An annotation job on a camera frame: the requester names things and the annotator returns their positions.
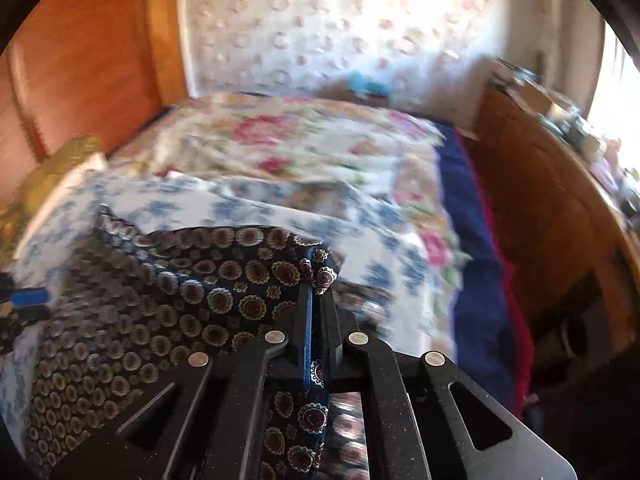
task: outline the metal pin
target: metal pin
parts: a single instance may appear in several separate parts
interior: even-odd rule
[[[193,367],[204,366],[209,362],[209,356],[204,352],[194,352],[189,356],[189,364]]]
[[[369,336],[364,332],[351,332],[349,342],[354,345],[366,345],[369,342]]]
[[[444,355],[440,352],[429,352],[424,356],[424,360],[431,366],[442,366],[444,364]]]
[[[271,330],[271,332],[267,332],[264,338],[267,343],[275,345],[284,341],[284,334],[280,330]]]

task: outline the red fabric edge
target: red fabric edge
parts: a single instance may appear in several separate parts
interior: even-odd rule
[[[533,339],[531,337],[531,332],[529,331],[527,320],[525,319],[522,310],[520,309],[520,305],[518,304],[518,300],[513,290],[513,277],[515,274],[515,267],[503,256],[500,247],[498,247],[498,244],[495,241],[494,216],[492,214],[491,207],[489,206],[489,203],[484,195],[482,186],[480,186],[476,168],[474,167],[471,159],[466,152],[465,145],[462,142],[462,136],[460,135],[460,132],[457,128],[456,141],[462,148],[463,156],[466,158],[466,162],[468,163],[471,170],[473,180],[475,181],[476,187],[478,188],[478,195],[480,198],[480,203],[482,205],[482,211],[484,212],[484,219],[486,220],[491,234],[492,245],[494,246],[495,253],[498,255],[498,258],[500,258],[500,261],[504,268],[504,271],[502,273],[502,290],[507,302],[508,316],[511,323],[511,329],[513,330],[514,345],[516,351],[516,370],[513,378],[514,398],[512,412],[513,415],[521,418],[522,410],[524,409],[525,398],[529,393],[529,383],[531,380],[531,368],[533,366],[534,354]]]

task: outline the patterned wallpaper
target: patterned wallpaper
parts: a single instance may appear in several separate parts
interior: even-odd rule
[[[421,108],[431,76],[464,61],[490,0],[178,0],[192,96],[335,96],[353,71]]]

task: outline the blue blanket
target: blue blanket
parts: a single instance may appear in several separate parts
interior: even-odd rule
[[[502,288],[503,266],[495,251],[480,190],[455,130],[438,124],[446,137],[440,154],[444,205],[473,260],[454,311],[458,365],[507,409],[513,406],[516,349]]]

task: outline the floral blanket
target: floral blanket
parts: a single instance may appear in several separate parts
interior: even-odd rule
[[[468,256],[442,206],[435,151],[441,142],[433,123],[394,110],[219,93],[174,107],[116,152],[110,167],[144,178],[173,170],[212,181],[215,192],[228,196],[363,226],[374,222],[370,207],[354,203],[341,217],[330,210],[322,186],[338,182],[344,193],[370,197],[382,212],[382,227],[420,239],[429,272],[414,274],[428,278],[434,292],[424,307],[435,320],[430,338],[454,357],[452,308]]]

